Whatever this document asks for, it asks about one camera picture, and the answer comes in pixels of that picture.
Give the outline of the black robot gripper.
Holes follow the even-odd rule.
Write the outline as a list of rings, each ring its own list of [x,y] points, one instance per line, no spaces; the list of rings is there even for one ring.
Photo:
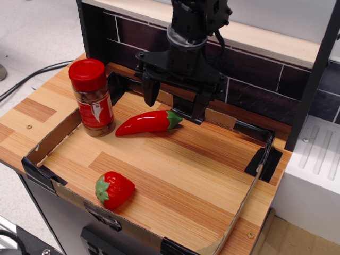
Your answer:
[[[202,120],[213,97],[223,90],[226,75],[209,65],[206,56],[206,41],[191,45],[171,42],[163,52],[143,52],[136,54],[138,66],[135,75],[142,80],[145,103],[152,107],[158,97],[160,84],[197,93],[192,107],[191,120]]]

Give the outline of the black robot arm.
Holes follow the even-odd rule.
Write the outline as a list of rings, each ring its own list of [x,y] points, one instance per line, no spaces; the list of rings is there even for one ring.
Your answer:
[[[213,101],[227,78],[209,65],[222,57],[206,56],[209,36],[216,36],[221,47],[225,42],[219,29],[229,24],[232,10],[227,1],[172,1],[173,15],[167,28],[169,49],[164,52],[138,52],[136,76],[142,81],[147,105],[153,106],[161,83],[195,93],[193,101],[175,99],[172,111],[201,124],[208,104]]]

